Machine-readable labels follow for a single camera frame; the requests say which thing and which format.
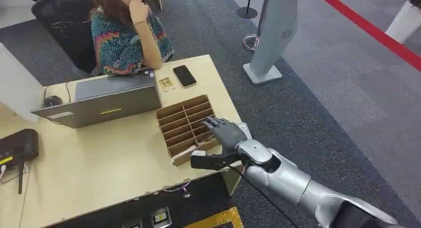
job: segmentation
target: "desk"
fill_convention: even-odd
[[[19,132],[23,129],[38,130],[37,125],[31,125],[13,111],[0,103],[0,138]],[[22,194],[18,195],[18,179],[0,185],[0,228],[19,227],[20,217],[28,185],[28,173],[23,176]]]
[[[172,71],[181,65],[197,85],[181,87]],[[216,116],[241,122],[209,55],[165,63],[155,77],[170,77],[176,86],[170,92],[158,86],[164,107],[207,94]],[[72,98],[77,82],[68,84]],[[49,95],[66,101],[66,85],[49,87]],[[216,173],[192,169],[189,162],[172,166],[153,111],[80,129],[41,119],[39,134],[40,155],[32,163],[22,228],[49,226]],[[220,146],[212,150],[220,151]],[[224,179],[232,194],[239,176],[229,171]]]

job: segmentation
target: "wire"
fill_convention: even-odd
[[[177,188],[174,188],[174,189],[164,189],[163,191],[164,191],[164,192],[176,192],[176,191],[181,191],[181,190],[183,190],[184,188],[186,188],[186,187],[190,184],[190,182],[191,182],[191,181],[189,181],[189,182],[188,182],[188,183],[186,183],[186,184],[181,185],[180,187],[177,187]]]
[[[42,109],[42,108],[44,108],[45,97],[46,97],[47,89],[48,89],[49,87],[50,87],[50,86],[48,85],[48,86],[45,88],[45,90],[44,90],[44,98],[42,99],[41,109]]]
[[[61,125],[60,123],[57,123],[56,121],[52,121],[52,120],[50,120],[50,121],[53,122],[56,125]]]
[[[24,163],[24,170],[23,170],[23,174],[25,174],[25,173],[29,173],[29,167],[26,165],[26,163]],[[8,183],[8,182],[10,182],[10,181],[13,181],[14,179],[16,179],[16,178],[18,178],[18,177],[19,177],[19,176],[10,177],[8,180],[0,182],[0,184],[6,184],[6,183]]]
[[[70,103],[70,91],[69,91],[68,82],[66,82],[66,89],[67,89],[67,95],[69,95],[69,103]]]
[[[299,226],[297,226],[297,224],[293,221],[293,220],[291,220],[291,218],[289,218],[286,214],[285,214],[285,212],[283,212],[281,209],[280,209],[280,207],[277,205],[277,204],[275,204],[275,202],[273,202],[268,196],[266,196],[266,194],[265,193],[263,193],[262,192],[262,190],[260,190],[256,185],[254,185],[253,183],[251,183],[242,173],[241,173],[241,171],[239,171],[237,168],[235,168],[235,167],[233,167],[233,166],[231,166],[231,165],[229,165],[229,164],[226,164],[226,163],[223,163],[223,162],[219,162],[219,164],[221,164],[221,165],[224,165],[224,166],[227,166],[227,167],[229,167],[229,168],[231,168],[231,169],[233,169],[234,171],[236,171],[243,179],[244,179],[244,181],[246,181],[250,186],[252,186],[254,189],[256,189],[256,191],[258,191],[259,193],[260,193],[260,195],[262,195],[269,203],[271,203],[272,204],[272,206],[274,206],[290,223],[291,223],[291,225],[293,225],[295,228],[299,228]]]
[[[0,167],[1,167],[1,174],[0,174],[0,184],[3,184],[2,182],[1,182],[1,179],[3,178],[3,175],[4,175],[4,172],[6,171],[6,165],[0,165]]]

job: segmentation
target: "black smartphone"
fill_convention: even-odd
[[[185,65],[176,67],[173,71],[184,88],[196,85],[196,79]]]

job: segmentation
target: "cardboard compartment organizer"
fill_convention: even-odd
[[[174,166],[188,162],[194,150],[208,151],[219,145],[219,141],[202,123],[207,116],[215,116],[207,95],[156,111],[156,118]]]

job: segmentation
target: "yellow sticker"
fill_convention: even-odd
[[[104,114],[113,113],[113,112],[120,111],[120,110],[122,110],[122,108],[118,108],[118,109],[112,109],[112,110],[103,111],[103,112],[101,112],[100,114],[101,114],[101,115],[104,115]]]
[[[188,225],[185,228],[217,227],[226,223],[231,223],[234,228],[244,228],[237,207],[233,207],[229,210]]]
[[[9,162],[12,159],[13,159],[13,157],[8,157],[8,158],[3,159],[3,160],[0,161],[0,165],[3,164],[3,163]]]
[[[156,223],[159,223],[159,222],[161,222],[165,219],[167,219],[167,214],[165,212],[155,216],[155,222]]]

